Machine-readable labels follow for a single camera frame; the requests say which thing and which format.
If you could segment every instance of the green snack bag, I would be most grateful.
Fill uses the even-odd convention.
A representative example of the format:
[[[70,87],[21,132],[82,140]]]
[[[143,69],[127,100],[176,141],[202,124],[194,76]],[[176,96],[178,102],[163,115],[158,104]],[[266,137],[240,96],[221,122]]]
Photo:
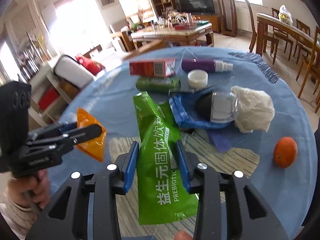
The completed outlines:
[[[137,162],[139,224],[166,224],[197,214],[196,195],[182,185],[173,157],[180,131],[168,102],[156,105],[147,92],[133,97],[141,139]]]
[[[180,88],[179,78],[140,77],[136,82],[140,91],[163,92],[168,94],[171,88]]]

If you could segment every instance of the finger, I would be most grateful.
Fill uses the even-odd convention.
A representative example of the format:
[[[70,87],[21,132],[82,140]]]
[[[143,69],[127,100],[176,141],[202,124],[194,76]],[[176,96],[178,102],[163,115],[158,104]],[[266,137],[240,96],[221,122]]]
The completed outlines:
[[[186,231],[179,231],[174,237],[174,240],[192,240],[192,236]]]
[[[32,197],[32,201],[35,203],[40,203],[40,202],[46,201],[47,199],[50,199],[50,195],[47,190]]]
[[[37,186],[37,180],[33,176],[28,176],[19,179],[10,179],[8,181],[8,188],[13,192],[22,193],[28,190],[33,190]]]
[[[44,169],[44,170],[38,171],[37,175],[38,175],[39,180],[42,180],[44,177],[46,177],[48,175],[48,170]]]
[[[50,202],[50,196],[48,196],[48,198],[46,198],[44,201],[42,201],[41,203],[39,203],[39,207],[44,209],[46,205],[48,205]]]
[[[47,177],[45,177],[43,180],[38,182],[36,187],[33,189],[33,192],[38,195],[39,193],[43,191],[49,191],[50,188],[50,181]]]

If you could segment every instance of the white bottle cap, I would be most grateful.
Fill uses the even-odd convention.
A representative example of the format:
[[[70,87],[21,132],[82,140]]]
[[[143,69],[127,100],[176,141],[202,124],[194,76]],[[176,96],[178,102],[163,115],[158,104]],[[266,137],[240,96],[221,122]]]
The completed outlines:
[[[205,88],[208,84],[208,73],[201,69],[195,69],[188,73],[189,86],[192,88]]]
[[[215,60],[215,71],[216,72],[226,72],[226,71],[232,71],[233,64],[223,62],[222,60]]]

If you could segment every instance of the purple cloth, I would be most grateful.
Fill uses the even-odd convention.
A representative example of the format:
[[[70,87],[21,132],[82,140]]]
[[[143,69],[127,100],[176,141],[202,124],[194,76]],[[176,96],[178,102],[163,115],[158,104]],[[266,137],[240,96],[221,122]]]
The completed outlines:
[[[219,152],[224,153],[231,149],[232,146],[230,141],[221,133],[221,130],[209,129],[206,130],[206,132],[210,144],[214,145]]]

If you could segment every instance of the red box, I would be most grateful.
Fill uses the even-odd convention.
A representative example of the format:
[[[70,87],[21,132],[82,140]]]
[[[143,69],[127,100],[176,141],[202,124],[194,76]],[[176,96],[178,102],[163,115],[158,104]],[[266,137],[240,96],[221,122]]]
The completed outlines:
[[[40,106],[41,110],[44,111],[46,108],[51,105],[58,97],[59,97],[58,91],[54,87],[50,87],[44,95],[41,97],[41,99],[38,102],[38,105]]]
[[[175,59],[145,59],[129,62],[130,75],[169,77],[176,73]]]

